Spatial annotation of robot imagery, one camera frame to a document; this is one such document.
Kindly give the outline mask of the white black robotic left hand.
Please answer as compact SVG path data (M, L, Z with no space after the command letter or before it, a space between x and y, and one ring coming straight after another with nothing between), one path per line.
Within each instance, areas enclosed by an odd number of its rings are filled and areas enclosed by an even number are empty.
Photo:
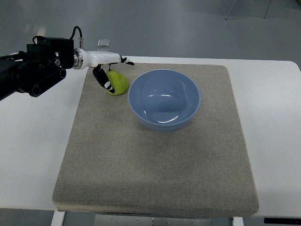
M74 55L78 57L78 63L74 65L74 68L83 69L85 67L91 67L93 69L92 73L101 87L105 90L110 90L112 93L114 92L114 89L112 88L106 71L104 71L102 65L118 63L134 65L134 62L127 57L112 52L85 51L79 48L74 51Z

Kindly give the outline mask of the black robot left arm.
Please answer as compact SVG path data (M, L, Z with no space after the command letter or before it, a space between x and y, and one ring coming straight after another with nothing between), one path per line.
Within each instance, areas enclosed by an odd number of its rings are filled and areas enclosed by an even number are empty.
M37 35L26 51L1 56L0 98L15 92L38 97L62 81L66 71L79 64L74 52L76 32L81 32L78 26L68 39Z

